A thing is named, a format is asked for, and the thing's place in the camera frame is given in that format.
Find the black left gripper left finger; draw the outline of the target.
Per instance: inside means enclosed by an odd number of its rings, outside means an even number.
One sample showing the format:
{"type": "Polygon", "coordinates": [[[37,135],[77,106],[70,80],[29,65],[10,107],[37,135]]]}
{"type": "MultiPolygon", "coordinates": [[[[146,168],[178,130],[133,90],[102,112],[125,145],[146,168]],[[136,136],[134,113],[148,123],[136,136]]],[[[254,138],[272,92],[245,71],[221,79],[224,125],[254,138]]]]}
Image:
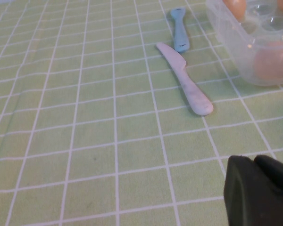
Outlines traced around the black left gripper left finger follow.
{"type": "Polygon", "coordinates": [[[231,226],[283,226],[283,191],[246,156],[228,159],[224,202],[231,226]]]}

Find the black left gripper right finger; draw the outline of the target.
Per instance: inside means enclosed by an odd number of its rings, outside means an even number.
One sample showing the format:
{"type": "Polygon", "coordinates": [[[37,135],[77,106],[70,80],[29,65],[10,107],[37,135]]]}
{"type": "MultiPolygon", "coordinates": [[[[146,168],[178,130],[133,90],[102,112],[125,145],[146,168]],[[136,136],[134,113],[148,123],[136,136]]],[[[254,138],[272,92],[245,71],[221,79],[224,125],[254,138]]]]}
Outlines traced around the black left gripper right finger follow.
{"type": "Polygon", "coordinates": [[[254,162],[283,191],[283,163],[267,155],[257,155],[254,162]]]}

